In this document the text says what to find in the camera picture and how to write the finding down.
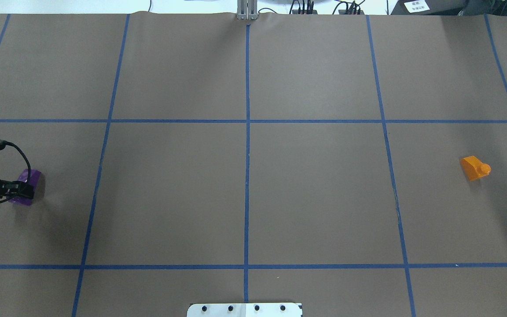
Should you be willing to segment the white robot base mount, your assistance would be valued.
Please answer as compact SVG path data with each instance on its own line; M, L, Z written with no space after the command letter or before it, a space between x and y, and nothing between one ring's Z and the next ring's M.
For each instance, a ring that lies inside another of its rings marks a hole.
M190 305L187 317L302 317L301 303L197 303Z

